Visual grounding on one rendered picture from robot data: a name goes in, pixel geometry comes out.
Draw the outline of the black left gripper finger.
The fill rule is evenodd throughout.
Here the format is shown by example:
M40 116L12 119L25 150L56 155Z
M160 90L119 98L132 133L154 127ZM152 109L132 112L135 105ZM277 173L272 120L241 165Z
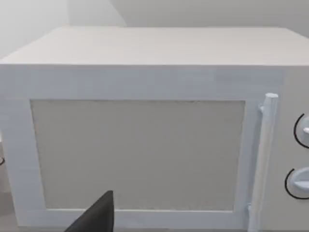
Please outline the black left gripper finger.
M105 192L64 232L113 232L114 200L113 191Z

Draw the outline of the pale microwave door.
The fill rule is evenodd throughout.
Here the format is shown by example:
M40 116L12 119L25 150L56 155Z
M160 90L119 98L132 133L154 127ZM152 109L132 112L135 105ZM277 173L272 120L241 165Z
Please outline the pale microwave door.
M21 227L67 227L104 192L118 228L245 229L263 66L0 64Z

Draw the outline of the pale microwave oven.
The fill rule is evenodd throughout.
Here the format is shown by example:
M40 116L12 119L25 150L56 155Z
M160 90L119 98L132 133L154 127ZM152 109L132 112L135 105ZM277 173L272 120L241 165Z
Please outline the pale microwave oven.
M309 149L293 136L298 117L309 115L309 38L283 28L67 27L20 48L0 64L279 68L283 79L276 93L279 101L259 232L309 232L309 200L293 199L284 189L291 169L309 167ZM247 227L240 229L244 231L256 159Z

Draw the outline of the pale round microwave knob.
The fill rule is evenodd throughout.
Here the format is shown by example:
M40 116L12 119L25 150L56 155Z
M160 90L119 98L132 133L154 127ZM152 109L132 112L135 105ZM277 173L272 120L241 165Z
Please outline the pale round microwave knob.
M309 200L309 167L291 169L285 177L284 189L296 200Z
M295 141L302 147L309 149L309 115L302 113L293 128Z

